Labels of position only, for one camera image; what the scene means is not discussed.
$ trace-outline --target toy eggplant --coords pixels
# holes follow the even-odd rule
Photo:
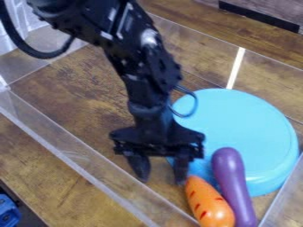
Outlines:
[[[215,188],[197,176],[189,176],[185,195],[201,227],[234,227],[235,215]]]
[[[246,186],[244,163],[234,148],[222,148],[212,157],[213,176],[235,212],[235,227],[256,227],[256,214]]]

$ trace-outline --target black cable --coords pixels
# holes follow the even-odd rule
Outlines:
[[[3,21],[3,25],[5,28],[5,32],[9,36],[9,38],[12,39],[16,47],[29,56],[32,56],[33,58],[37,59],[52,59],[55,57],[57,57],[59,55],[61,55],[64,52],[67,52],[75,37],[69,37],[69,39],[65,41],[64,45],[61,46],[61,48],[56,51],[52,52],[41,52],[35,50],[24,41],[23,37],[20,36],[20,34],[16,31],[16,27],[13,24],[13,21],[11,19],[7,7],[5,7],[5,0],[0,0],[0,20]]]
[[[177,91],[180,91],[181,93],[184,93],[185,95],[189,95],[191,97],[193,97],[193,109],[192,109],[192,111],[191,111],[189,113],[187,113],[187,114],[177,113],[177,112],[172,109],[172,106],[169,106],[169,109],[171,109],[172,113],[173,113],[176,116],[179,116],[179,117],[181,117],[181,118],[191,117],[191,116],[193,115],[196,109],[197,109],[197,103],[199,103],[199,102],[197,102],[197,97],[196,97],[196,95],[195,95],[195,93],[193,93],[192,91],[189,91],[187,88],[184,88],[184,87],[180,86],[180,85],[177,85],[177,86],[175,87],[175,89],[176,89]]]

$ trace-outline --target blue object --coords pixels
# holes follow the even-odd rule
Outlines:
[[[15,202],[0,194],[0,227],[15,227],[21,219]]]
[[[204,160],[192,162],[188,174],[216,186],[212,154],[222,147],[234,147],[243,157],[250,195],[271,193],[298,160],[298,136],[286,116],[266,100],[239,90],[208,89],[195,94],[196,113],[188,118],[175,117],[185,128],[205,134]],[[173,109],[185,114],[192,106],[193,99],[184,96]]]

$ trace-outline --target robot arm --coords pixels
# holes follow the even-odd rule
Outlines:
[[[188,163],[203,158],[204,135],[172,118],[171,92],[180,88],[181,67],[164,49],[152,19],[135,0],[27,0],[53,29],[100,46],[128,91],[135,126],[109,134],[145,182],[148,156],[173,157],[175,181],[183,184]]]

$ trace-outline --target wooden table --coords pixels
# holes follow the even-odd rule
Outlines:
[[[141,4],[149,12],[168,20],[303,68],[300,35],[219,12],[189,0],[153,0],[141,1]],[[256,70],[256,80],[243,77],[236,88],[268,98],[278,96],[275,104],[299,121],[302,111],[290,107],[302,106],[303,98],[296,85],[300,79],[291,72],[287,72],[288,76],[275,77],[275,74],[267,73],[267,67],[262,67],[254,59],[251,62],[247,71]],[[192,90],[220,87],[224,79],[220,72],[212,74],[212,81],[187,73],[184,77],[184,85]],[[287,86],[278,89],[278,82]],[[264,83],[275,91],[274,94],[260,89]],[[33,73],[29,79],[16,82],[12,90],[131,172],[125,160],[113,155],[108,140],[113,129],[131,124],[125,91],[99,49],[91,46],[83,48]],[[292,123],[300,133],[302,124]],[[1,180],[49,226],[144,226],[4,116],[0,116],[0,142]],[[172,170],[164,159],[152,159],[148,186],[189,213],[183,188],[172,183]],[[254,199],[259,219],[274,197],[272,193]]]

